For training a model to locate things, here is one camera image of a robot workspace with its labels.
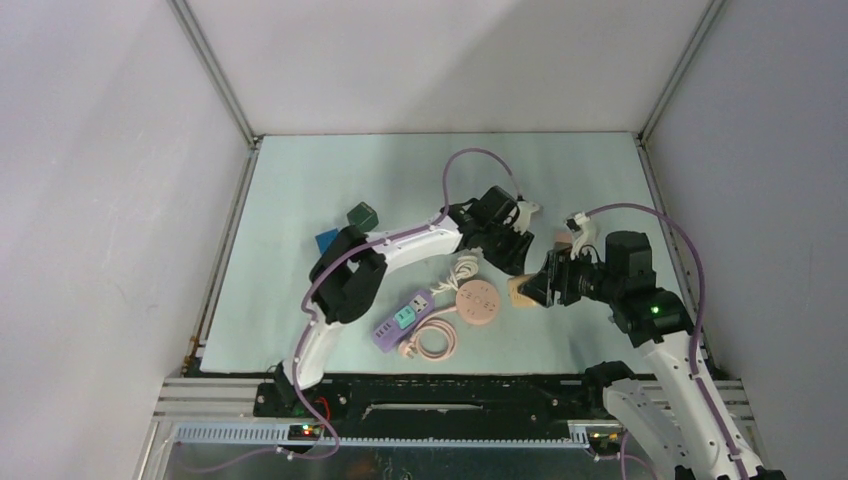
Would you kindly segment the beige cube socket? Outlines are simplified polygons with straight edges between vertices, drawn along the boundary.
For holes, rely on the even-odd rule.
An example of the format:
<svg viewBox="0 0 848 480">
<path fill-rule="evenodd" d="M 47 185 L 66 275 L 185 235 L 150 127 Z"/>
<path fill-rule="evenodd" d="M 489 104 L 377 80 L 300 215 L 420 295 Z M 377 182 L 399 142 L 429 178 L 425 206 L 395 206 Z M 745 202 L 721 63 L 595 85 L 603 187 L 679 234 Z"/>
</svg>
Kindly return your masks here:
<svg viewBox="0 0 848 480">
<path fill-rule="evenodd" d="M 514 276 L 507 280 L 508 297 L 514 308 L 534 308 L 538 306 L 538 303 L 532 298 L 520 292 L 520 287 L 531 277 L 531 274 L 525 274 Z"/>
</svg>

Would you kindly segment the teal USB charger plug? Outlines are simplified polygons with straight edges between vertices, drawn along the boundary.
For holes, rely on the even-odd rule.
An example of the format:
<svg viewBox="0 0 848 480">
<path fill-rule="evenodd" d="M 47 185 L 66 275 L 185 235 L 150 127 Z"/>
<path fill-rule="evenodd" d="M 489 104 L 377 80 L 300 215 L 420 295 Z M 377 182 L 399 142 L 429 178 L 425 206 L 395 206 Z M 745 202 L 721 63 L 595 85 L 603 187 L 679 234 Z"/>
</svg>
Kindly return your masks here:
<svg viewBox="0 0 848 480">
<path fill-rule="evenodd" d="M 417 312 L 414 308 L 405 306 L 394 314 L 393 319 L 401 330 L 405 330 L 415 322 Z"/>
</svg>

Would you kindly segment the blue cube socket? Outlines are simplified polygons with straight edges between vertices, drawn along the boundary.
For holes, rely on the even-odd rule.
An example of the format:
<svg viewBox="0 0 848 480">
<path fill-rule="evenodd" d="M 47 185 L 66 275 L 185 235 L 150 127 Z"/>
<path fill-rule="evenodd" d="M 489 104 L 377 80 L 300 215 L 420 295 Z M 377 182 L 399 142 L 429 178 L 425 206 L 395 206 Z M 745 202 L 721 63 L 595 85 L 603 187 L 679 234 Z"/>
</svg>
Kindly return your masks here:
<svg viewBox="0 0 848 480">
<path fill-rule="evenodd" d="M 315 242 L 321 255 L 323 255 L 329 249 L 333 241 L 337 238 L 338 234 L 339 230 L 337 228 L 333 228 L 321 232 L 315 236 Z"/>
</svg>

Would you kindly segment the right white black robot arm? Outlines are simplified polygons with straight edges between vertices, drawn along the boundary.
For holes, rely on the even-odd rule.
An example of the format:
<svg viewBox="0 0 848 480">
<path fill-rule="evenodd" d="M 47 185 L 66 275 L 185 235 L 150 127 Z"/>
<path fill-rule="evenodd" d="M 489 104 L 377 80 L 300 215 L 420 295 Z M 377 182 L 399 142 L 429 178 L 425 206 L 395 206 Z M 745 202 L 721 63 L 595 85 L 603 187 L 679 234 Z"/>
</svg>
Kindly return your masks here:
<svg viewBox="0 0 848 480">
<path fill-rule="evenodd" d="M 583 375 L 581 402 L 596 418 L 612 415 L 654 465 L 676 479 L 782 479 L 747 443 L 724 404 L 699 349 L 680 297 L 656 284 L 652 249 L 643 233 L 616 231 L 605 239 L 604 260 L 572 247 L 548 252 L 542 268 L 518 291 L 544 307 L 587 299 L 608 305 L 660 384 L 670 406 L 650 404 L 621 361 Z"/>
</svg>

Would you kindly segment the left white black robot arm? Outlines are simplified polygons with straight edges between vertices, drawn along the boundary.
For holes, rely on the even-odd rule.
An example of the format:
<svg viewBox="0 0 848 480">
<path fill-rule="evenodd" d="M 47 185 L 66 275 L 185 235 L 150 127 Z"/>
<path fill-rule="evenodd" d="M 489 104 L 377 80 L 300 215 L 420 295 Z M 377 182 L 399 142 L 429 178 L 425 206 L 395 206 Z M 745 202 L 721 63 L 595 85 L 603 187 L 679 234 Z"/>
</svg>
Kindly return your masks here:
<svg viewBox="0 0 848 480">
<path fill-rule="evenodd" d="M 429 259 L 476 250 L 509 276 L 525 270 L 534 239 L 529 230 L 538 203 L 494 186 L 480 198 L 442 206 L 423 224 L 407 230 L 364 233 L 343 228 L 314 264 L 301 302 L 309 319 L 292 353 L 276 367 L 277 402 L 292 416 L 316 403 L 314 388 L 343 327 L 364 316 L 386 276 Z"/>
</svg>

